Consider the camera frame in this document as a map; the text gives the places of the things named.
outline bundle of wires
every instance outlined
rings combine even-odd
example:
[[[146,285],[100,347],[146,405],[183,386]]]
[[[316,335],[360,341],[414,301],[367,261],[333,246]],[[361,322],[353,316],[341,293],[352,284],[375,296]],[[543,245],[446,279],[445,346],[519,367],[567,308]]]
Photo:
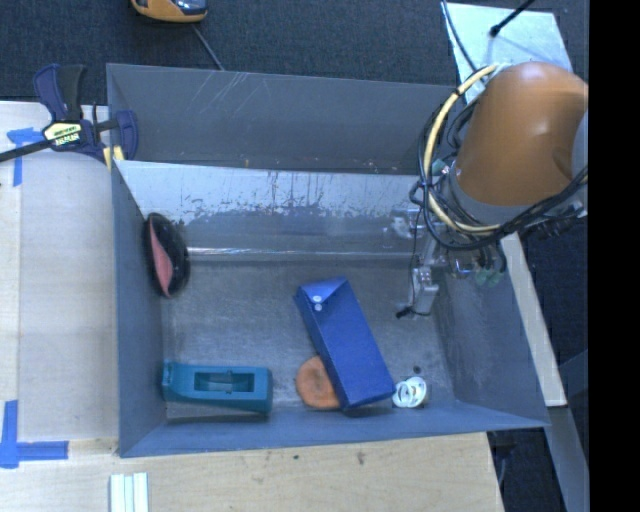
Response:
[[[503,224],[483,224],[458,205],[451,204],[444,198],[441,193],[442,179],[434,180],[431,172],[433,157],[441,131],[456,101],[476,82],[489,77],[497,68],[497,65],[483,67],[472,73],[469,78],[454,89],[432,116],[431,121],[425,128],[424,137],[421,138],[419,144],[420,181],[412,188],[410,200],[420,207],[429,233],[447,249],[481,249],[490,244],[496,244],[507,235],[523,232],[537,223],[557,218],[549,215],[549,213],[565,203],[587,183],[588,167],[585,165],[560,193],[533,204]],[[418,189],[422,190],[422,197],[416,196]],[[444,232],[440,232],[436,228],[435,223],[437,220],[444,224],[446,228]]]

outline gray carpet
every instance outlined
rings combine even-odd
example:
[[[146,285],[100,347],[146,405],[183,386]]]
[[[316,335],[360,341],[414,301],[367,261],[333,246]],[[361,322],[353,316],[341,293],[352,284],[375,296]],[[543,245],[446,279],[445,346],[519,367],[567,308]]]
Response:
[[[516,0],[460,3],[520,5]],[[228,70],[441,85],[457,81],[435,0],[217,0],[210,6],[199,29]],[[554,13],[573,68],[587,83],[589,7],[589,0],[539,0],[531,6]],[[106,104],[109,62],[214,67],[190,27],[149,23],[128,0],[4,1],[0,9],[0,99],[35,101],[33,75],[53,62],[87,66],[80,92],[84,104]],[[583,220],[561,236],[524,241],[560,364],[587,347],[587,231]],[[571,406],[588,457],[588,393],[575,397]],[[497,459],[508,454],[507,512],[564,511],[544,433],[490,436]]]

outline orange object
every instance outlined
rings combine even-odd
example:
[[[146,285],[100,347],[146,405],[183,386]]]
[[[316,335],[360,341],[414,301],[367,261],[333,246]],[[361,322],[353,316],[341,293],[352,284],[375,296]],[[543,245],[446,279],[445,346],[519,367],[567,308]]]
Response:
[[[571,153],[589,88],[546,62],[498,73],[478,97],[455,162],[462,190],[496,206],[527,206],[572,179]]]
[[[337,409],[340,402],[320,356],[305,361],[296,375],[296,390],[302,401],[317,409]]]
[[[149,219],[149,236],[151,237],[151,254],[153,256],[153,264],[156,270],[158,284],[160,285],[162,293],[167,297],[171,297],[169,285],[173,278],[173,262],[171,261],[171,257],[167,254],[167,251],[162,247],[160,240],[158,240],[158,236],[156,235],[151,219]]]

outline blue block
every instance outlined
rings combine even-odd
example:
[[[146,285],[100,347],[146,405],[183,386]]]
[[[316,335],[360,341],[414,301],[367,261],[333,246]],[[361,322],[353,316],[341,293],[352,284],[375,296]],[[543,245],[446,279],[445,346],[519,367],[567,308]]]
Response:
[[[394,393],[391,374],[345,277],[302,285],[294,300],[342,409]]]

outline clamp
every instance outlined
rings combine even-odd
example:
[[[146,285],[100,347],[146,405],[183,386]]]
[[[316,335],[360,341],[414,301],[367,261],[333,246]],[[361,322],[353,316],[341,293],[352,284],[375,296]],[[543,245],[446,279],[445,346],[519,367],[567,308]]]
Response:
[[[78,92],[85,70],[82,65],[49,64],[35,74],[35,92],[51,114],[51,123],[42,130],[42,140],[0,153],[0,162],[52,149],[88,155],[110,166],[111,149],[100,140],[100,133],[116,128],[120,135],[117,151],[125,159],[134,157],[138,128],[133,111],[119,110],[114,118],[99,123],[94,105],[93,122],[84,119]]]

